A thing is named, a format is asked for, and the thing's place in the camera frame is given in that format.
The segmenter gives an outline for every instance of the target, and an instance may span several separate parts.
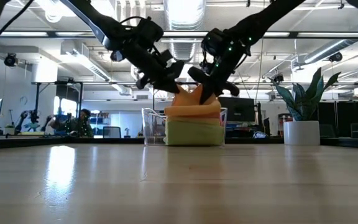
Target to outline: exposed ceiling duct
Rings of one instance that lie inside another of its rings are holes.
[[[97,75],[99,78],[102,78],[106,82],[118,82],[119,80],[115,80],[112,75],[105,71],[105,69],[98,65],[97,62],[92,60],[89,56],[89,49],[85,44],[78,45],[75,41],[65,40],[62,43],[61,47],[62,55],[71,55],[71,59],[73,62],[80,63],[82,66],[87,68],[93,74]],[[111,85],[113,88],[119,91],[120,95],[132,95],[132,89],[128,87],[124,87],[122,85]]]
[[[358,39],[347,39],[347,40],[333,40],[323,45],[319,49],[312,53],[307,54],[303,61],[305,64],[316,63],[320,60],[326,59],[329,56],[349,47],[358,42]]]
[[[163,0],[163,5],[168,30],[202,29],[206,0]],[[171,43],[170,50],[175,60],[189,62],[195,54],[196,44]]]

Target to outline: desk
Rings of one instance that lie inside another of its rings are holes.
[[[358,149],[0,149],[0,223],[358,223]]]

